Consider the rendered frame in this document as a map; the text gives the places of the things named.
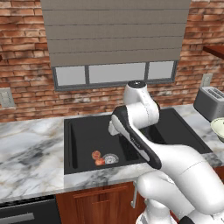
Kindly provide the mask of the brown wooden cupboard door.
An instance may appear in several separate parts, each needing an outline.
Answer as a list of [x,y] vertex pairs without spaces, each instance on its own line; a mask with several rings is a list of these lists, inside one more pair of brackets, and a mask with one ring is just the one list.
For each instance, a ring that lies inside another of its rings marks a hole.
[[144,199],[133,200],[132,182],[101,186],[56,195],[62,224],[135,224],[145,209]]

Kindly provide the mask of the grey framed window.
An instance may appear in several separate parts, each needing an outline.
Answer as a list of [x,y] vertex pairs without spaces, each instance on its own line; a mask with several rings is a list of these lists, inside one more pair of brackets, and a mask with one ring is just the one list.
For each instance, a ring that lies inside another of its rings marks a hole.
[[174,82],[178,62],[156,61],[94,66],[58,66],[52,68],[56,91],[112,88],[139,80],[149,84]]

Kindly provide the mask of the silver sink drain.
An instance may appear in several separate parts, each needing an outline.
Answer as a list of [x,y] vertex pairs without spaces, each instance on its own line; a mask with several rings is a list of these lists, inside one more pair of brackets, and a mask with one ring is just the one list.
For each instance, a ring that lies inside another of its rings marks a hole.
[[103,156],[106,165],[116,164],[119,162],[119,157],[116,154],[106,154]]

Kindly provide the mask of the black dishwasher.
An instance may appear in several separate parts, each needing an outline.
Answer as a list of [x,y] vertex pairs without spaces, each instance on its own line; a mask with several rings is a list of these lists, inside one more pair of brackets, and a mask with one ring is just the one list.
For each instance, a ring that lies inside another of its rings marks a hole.
[[0,203],[0,218],[28,213],[34,214],[34,220],[13,224],[61,224],[54,195]]

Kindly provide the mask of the brown wooden cupboard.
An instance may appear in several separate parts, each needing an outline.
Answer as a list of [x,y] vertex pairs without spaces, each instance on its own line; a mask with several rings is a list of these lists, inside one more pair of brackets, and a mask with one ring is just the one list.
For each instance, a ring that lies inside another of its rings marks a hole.
[[224,166],[214,167],[213,169],[215,170],[221,181],[224,183]]

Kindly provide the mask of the silver toaster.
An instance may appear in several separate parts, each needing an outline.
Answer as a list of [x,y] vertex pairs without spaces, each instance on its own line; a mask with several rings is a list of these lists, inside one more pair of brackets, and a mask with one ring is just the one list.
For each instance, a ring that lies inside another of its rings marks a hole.
[[193,106],[209,122],[224,117],[224,93],[216,87],[201,87]]

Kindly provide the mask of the black sink basin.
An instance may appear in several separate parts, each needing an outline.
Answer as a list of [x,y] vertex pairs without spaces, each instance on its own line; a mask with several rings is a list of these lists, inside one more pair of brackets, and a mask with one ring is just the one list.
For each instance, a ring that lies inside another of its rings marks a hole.
[[[115,167],[140,164],[144,159],[129,141],[121,135],[109,134],[109,115],[71,118],[64,121],[64,173],[90,172],[107,169],[112,164],[97,165],[92,158],[94,151],[102,156],[118,156]],[[160,111],[159,122],[141,129],[141,132],[153,143],[184,144],[193,147],[201,154],[211,149],[173,108]]]

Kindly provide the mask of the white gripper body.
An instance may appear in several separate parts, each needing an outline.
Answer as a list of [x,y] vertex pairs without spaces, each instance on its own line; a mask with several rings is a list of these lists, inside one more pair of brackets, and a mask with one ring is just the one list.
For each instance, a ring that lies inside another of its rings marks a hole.
[[111,116],[111,120],[108,125],[108,132],[111,136],[119,134],[119,119],[115,115]]

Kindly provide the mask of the pale green bowl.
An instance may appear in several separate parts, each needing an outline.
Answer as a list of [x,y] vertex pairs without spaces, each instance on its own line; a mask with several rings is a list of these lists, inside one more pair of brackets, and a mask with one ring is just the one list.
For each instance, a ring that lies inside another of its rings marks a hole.
[[216,136],[224,143],[224,117],[212,120],[211,128]]

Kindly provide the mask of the grey wall outlet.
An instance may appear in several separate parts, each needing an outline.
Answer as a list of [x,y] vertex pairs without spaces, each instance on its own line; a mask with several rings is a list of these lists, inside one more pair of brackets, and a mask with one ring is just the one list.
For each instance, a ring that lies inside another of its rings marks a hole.
[[213,78],[213,75],[211,73],[204,73],[202,76],[202,80],[200,83],[201,87],[208,87],[210,85],[211,79]]
[[11,89],[9,87],[0,88],[0,104],[3,108],[15,106]]

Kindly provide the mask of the brown wooden shelf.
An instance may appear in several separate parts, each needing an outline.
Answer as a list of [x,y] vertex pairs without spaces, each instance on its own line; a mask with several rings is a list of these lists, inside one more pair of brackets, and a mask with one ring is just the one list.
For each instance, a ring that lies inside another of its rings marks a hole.
[[205,45],[203,50],[224,60],[224,45]]

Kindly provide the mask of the grey window blind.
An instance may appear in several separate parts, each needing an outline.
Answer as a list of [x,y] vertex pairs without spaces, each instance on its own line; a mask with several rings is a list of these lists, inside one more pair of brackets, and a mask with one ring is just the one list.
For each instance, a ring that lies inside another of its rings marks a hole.
[[40,0],[53,67],[178,60],[191,0]]

